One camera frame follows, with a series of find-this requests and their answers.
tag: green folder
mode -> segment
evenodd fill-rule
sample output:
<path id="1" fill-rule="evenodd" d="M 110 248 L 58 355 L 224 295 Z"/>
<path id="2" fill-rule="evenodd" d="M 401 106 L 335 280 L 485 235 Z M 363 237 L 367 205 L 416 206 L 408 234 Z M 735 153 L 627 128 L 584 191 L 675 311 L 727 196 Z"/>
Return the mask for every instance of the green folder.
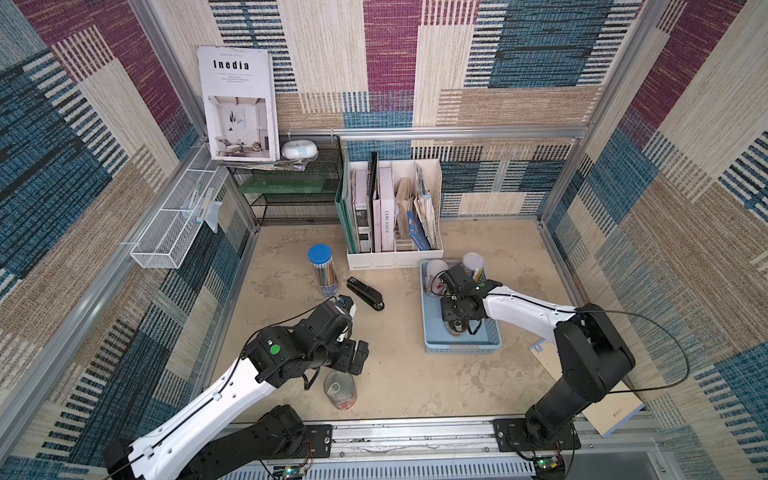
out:
<path id="1" fill-rule="evenodd" d="M 349 225 L 349 215 L 346 209 L 346 198 L 344 196 L 344 186 L 346 185 L 347 174 L 349 169 L 347 163 L 344 163 L 344 173 L 339 182 L 339 188 L 336 190 L 336 198 L 333 203 L 336 204 L 336 212 L 339 214 L 339 222 L 341 223 L 341 229 L 344 232 L 344 240 L 346 240 L 346 248 L 350 253 L 358 253 L 357 245 L 353 241 L 352 227 Z"/>

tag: magazine cover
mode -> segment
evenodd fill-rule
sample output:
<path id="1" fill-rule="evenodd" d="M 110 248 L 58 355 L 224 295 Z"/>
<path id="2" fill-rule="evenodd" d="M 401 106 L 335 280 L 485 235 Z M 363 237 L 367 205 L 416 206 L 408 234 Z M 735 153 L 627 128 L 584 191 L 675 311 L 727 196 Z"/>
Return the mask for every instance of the magazine cover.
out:
<path id="1" fill-rule="evenodd" d="M 210 155 L 219 161 L 280 159 L 272 57 L 266 50 L 198 47 Z"/>

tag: wooden board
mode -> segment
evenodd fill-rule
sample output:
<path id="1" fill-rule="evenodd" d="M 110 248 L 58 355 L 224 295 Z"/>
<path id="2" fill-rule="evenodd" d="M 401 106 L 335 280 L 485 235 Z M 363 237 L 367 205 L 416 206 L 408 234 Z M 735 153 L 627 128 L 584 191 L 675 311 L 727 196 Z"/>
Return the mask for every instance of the wooden board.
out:
<path id="1" fill-rule="evenodd" d="M 529 349 L 552 378 L 559 380 L 563 372 L 557 346 L 547 340 L 541 340 Z M 611 391 L 627 388 L 624 382 L 619 382 Z M 645 404 L 634 393 L 617 393 L 588 406 L 584 409 L 584 416 L 601 436 L 607 437 L 643 407 Z"/>

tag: white robotic arm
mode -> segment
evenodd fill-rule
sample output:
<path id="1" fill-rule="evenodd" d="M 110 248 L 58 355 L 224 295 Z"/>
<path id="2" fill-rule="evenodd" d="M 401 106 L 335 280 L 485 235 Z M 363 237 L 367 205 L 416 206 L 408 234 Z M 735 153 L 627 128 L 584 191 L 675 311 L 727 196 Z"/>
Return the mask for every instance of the white robotic arm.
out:
<path id="1" fill-rule="evenodd" d="M 597 305 L 560 306 L 517 293 L 494 280 L 477 284 L 461 265 L 444 272 L 441 279 L 446 285 L 440 299 L 442 319 L 449 328 L 464 330 L 471 319 L 491 318 L 520 326 L 557 345 L 563 376 L 525 413 L 525 430 L 515 438 L 520 445 L 531 446 L 526 450 L 562 439 L 574 416 L 602 400 L 634 368 L 627 344 Z"/>
<path id="2" fill-rule="evenodd" d="M 171 480 L 205 444 L 248 407 L 275 391 L 268 382 L 258 383 L 250 359 L 232 366 L 205 392 L 170 420 L 131 443 L 128 454 L 135 478 Z"/>
<path id="3" fill-rule="evenodd" d="M 114 480 L 173 480 L 219 478 L 251 459 L 295 454 L 303 440 L 304 424 L 289 406 L 278 406 L 252 429 L 253 438 L 217 443 L 211 440 L 240 413 L 292 378 L 304 378 L 309 389 L 319 368 L 359 375 L 368 344 L 350 339 L 355 306 L 348 296 L 318 305 L 310 316 L 292 327 L 268 326 L 245 345 L 232 366 L 170 420 L 129 445 L 117 440 L 104 452 Z M 315 369 L 309 380 L 304 372 Z M 226 456 L 205 463 L 206 452 Z M 242 455 L 231 455 L 240 449 Z"/>
<path id="4" fill-rule="evenodd" d="M 497 286 L 482 300 L 488 318 L 511 323 L 554 343 L 554 328 L 576 314 L 575 307 L 548 303 Z"/>

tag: beige floor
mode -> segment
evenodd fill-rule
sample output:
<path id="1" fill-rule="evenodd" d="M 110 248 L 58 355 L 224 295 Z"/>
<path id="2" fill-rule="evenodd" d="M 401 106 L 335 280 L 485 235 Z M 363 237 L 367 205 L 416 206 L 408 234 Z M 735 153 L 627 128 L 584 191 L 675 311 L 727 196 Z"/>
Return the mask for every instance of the beige floor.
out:
<path id="1" fill-rule="evenodd" d="M 556 303 L 568 303 L 532 220 L 443 222 L 445 258 L 468 251 L 486 260 L 489 278 Z M 362 375 L 355 378 L 358 399 L 347 411 L 334 409 L 323 394 L 330 372 L 303 390 L 301 379 L 287 382 L 254 405 L 238 422 L 255 422 L 276 405 L 289 403 L 304 420 L 374 419 L 524 412 L 554 383 L 528 351 L 538 337 L 501 323 L 503 347 L 486 355 L 428 354 L 424 351 L 419 271 L 367 270 L 354 276 L 376 288 L 386 305 L 376 312 L 346 288 L 349 270 L 339 226 L 266 227 L 240 292 L 216 368 L 221 374 L 256 329 L 296 315 L 322 301 L 306 251 L 315 243 L 331 246 L 342 293 L 358 305 L 356 339 L 370 344 Z"/>

